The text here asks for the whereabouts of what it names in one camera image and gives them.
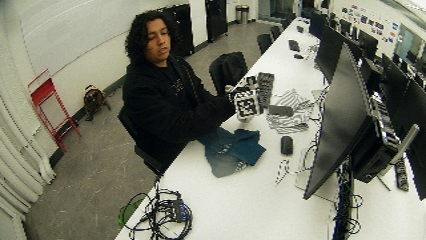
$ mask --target black jacket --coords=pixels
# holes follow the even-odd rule
[[[123,111],[147,155],[170,165],[186,143],[214,130],[235,113],[226,97],[205,89],[187,62],[169,56],[187,100],[181,101],[170,80],[151,63],[130,64],[122,86]]]

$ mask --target electronic device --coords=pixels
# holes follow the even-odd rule
[[[383,73],[379,83],[379,94],[386,105],[394,130],[398,132],[402,127],[404,117],[398,114],[398,108],[402,103],[410,79],[384,54],[382,54],[382,67]]]
[[[303,56],[299,55],[299,54],[294,54],[294,58],[295,58],[295,59],[303,59]]]
[[[296,31],[298,31],[299,33],[303,33],[303,31],[304,31],[303,27],[296,26],[295,28],[296,28]]]
[[[312,11],[310,15],[308,33],[319,40],[322,37],[323,27],[327,23],[326,15],[322,15],[319,11]]]
[[[383,69],[368,58],[362,57],[359,71],[368,95],[371,96],[374,92],[378,92]]]
[[[378,40],[360,29],[358,33],[358,43],[359,47],[363,49],[363,56],[367,59],[374,60]]]
[[[310,198],[344,159],[352,155],[364,130],[374,124],[368,94],[347,44],[340,50],[322,119],[303,199]]]
[[[318,52],[315,56],[315,63],[327,83],[331,83],[332,75],[335,71],[339,52],[343,42],[347,44],[355,61],[362,57],[362,49],[356,43],[339,34],[332,28],[324,26],[320,37]]]
[[[343,34],[343,36],[348,35],[351,23],[347,22],[344,19],[340,19],[338,23],[340,25],[340,34]]]
[[[423,60],[419,58],[419,59],[416,59],[415,60],[415,71],[416,72],[420,72],[422,74],[426,74],[426,71],[424,71],[424,68],[423,68],[423,66],[424,66],[426,64],[424,64],[424,62],[423,62]]]
[[[291,51],[299,52],[298,42],[295,40],[288,40],[288,48]]]
[[[355,26],[351,27],[350,39],[358,41],[358,28]]]
[[[284,155],[292,154],[292,138],[290,136],[280,137],[280,153]]]
[[[399,104],[398,114],[402,115],[402,128],[396,131],[400,139],[407,137],[407,133],[415,124],[419,132],[406,151],[410,162],[414,184],[419,199],[426,198],[426,93],[423,88],[410,80],[403,99]]]
[[[294,110],[290,106],[268,105],[267,111],[267,113],[271,115],[279,115],[286,117],[291,117],[294,115]]]
[[[356,144],[351,156],[354,178],[368,183],[387,167],[398,153],[396,138],[384,104],[371,100],[372,124],[364,130],[362,141]]]
[[[411,51],[407,51],[406,59],[410,61],[411,64],[415,64],[416,56]]]

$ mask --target man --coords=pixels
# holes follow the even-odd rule
[[[163,172],[186,143],[213,131],[235,113],[227,97],[205,89],[187,62],[170,54],[179,38],[163,13],[135,16],[125,42],[130,64],[122,86],[123,113],[137,146]]]

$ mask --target black device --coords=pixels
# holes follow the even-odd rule
[[[298,42],[295,40],[288,40],[288,48],[291,51],[299,52]]]
[[[351,27],[350,39],[358,41],[358,28],[355,26]]]
[[[352,154],[358,140],[372,124],[368,95],[346,44],[340,50],[334,78],[324,99],[322,119],[318,147],[303,199],[310,198],[343,160]]]
[[[322,37],[323,27],[327,23],[326,15],[322,15],[319,11],[312,11],[310,15],[308,33],[314,35],[319,40]]]
[[[416,56],[411,51],[407,51],[406,59],[410,61],[411,64],[415,64]]]
[[[419,126],[419,132],[406,151],[407,158],[414,174],[414,184],[419,199],[426,198],[426,93],[423,88],[410,81],[402,103],[399,105],[398,114],[402,120],[402,128],[396,132],[402,139],[412,126]]]
[[[415,71],[420,72],[422,74],[426,74],[426,64],[423,62],[423,60],[419,58],[415,60]]]
[[[303,31],[304,31],[303,27],[296,26],[295,28],[296,28],[296,31],[298,31],[299,33],[303,33]]]
[[[368,95],[371,96],[379,89],[378,86],[382,78],[382,68],[378,68],[368,58],[362,57],[359,71]]]
[[[399,68],[400,68],[402,72],[404,72],[404,73],[408,72],[408,63],[404,60],[400,61]]]
[[[374,60],[378,40],[360,29],[358,33],[358,43],[359,47],[363,49],[363,56],[367,59]]]
[[[271,115],[287,116],[291,117],[294,114],[294,110],[290,106],[276,106],[268,105],[267,113]]]
[[[290,136],[280,137],[280,153],[284,155],[292,154],[292,138]]]
[[[396,112],[402,103],[410,79],[384,54],[382,54],[382,67],[383,73],[380,79],[382,83],[379,84],[379,94],[386,105],[392,128],[395,132],[398,132],[402,127],[404,116]]]
[[[356,43],[347,39],[342,34],[339,34],[332,28],[324,26],[322,37],[320,37],[315,63],[323,73],[323,76],[331,83],[332,75],[335,71],[336,61],[339,58],[339,52],[342,49],[343,42],[347,44],[355,61],[362,57],[362,49],[358,47]]]
[[[294,54],[294,58],[296,58],[296,59],[303,59],[303,56],[299,55],[299,54]]]
[[[343,34],[344,36],[348,35],[351,23],[347,22],[344,19],[340,19],[338,23],[340,25],[340,34]]]
[[[399,65],[400,64],[400,57],[396,53],[394,53],[392,57],[391,57],[391,61]]]

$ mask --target black monitor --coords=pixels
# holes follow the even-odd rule
[[[423,69],[424,62],[423,62],[423,60],[420,58],[415,60],[415,65],[414,66],[415,66],[415,71],[416,72],[420,72],[422,74],[426,74],[426,71]]]
[[[339,25],[340,25],[340,34],[343,34],[344,36],[347,34],[350,34],[350,26],[351,26],[351,23],[347,22],[346,20],[340,19],[338,21]]]
[[[426,93],[423,88],[411,81],[400,104],[402,130],[396,132],[404,138],[412,124],[419,126],[419,132],[408,147],[407,158],[414,174],[414,184],[419,199],[426,198]]]
[[[327,23],[326,15],[319,11],[312,11],[310,16],[308,33],[314,35],[319,40],[322,37],[322,30]]]
[[[351,28],[350,39],[358,41],[358,28],[355,26]]]
[[[331,83],[343,42],[346,42],[346,44],[348,45],[355,60],[358,61],[362,56],[362,50],[356,46],[356,43],[347,39],[332,28],[324,26],[315,57],[315,63],[328,83]]]
[[[378,91],[382,71],[380,69],[378,69],[374,62],[366,57],[362,57],[362,64],[359,67],[359,71],[360,71],[362,79],[364,81],[364,86],[366,86],[368,95],[372,95],[374,92]]]
[[[402,103],[410,79],[384,54],[382,55],[382,67],[382,83],[379,84],[380,95],[394,130],[398,132],[402,127],[402,121],[398,118],[398,108]]]
[[[410,61],[411,64],[415,64],[416,56],[411,51],[407,51],[406,59]]]
[[[391,57],[391,61],[395,63],[395,64],[400,64],[400,58],[399,58],[399,55],[396,53],[394,53],[394,56]]]
[[[363,49],[363,56],[367,59],[374,60],[378,40],[360,29],[358,33],[358,43],[359,47]]]
[[[400,68],[402,72],[404,72],[404,73],[408,72],[408,63],[404,60],[400,61],[399,68]]]
[[[346,44],[339,53],[334,78],[324,99],[322,119],[304,199],[315,193],[351,154],[364,129],[372,123],[367,91]]]

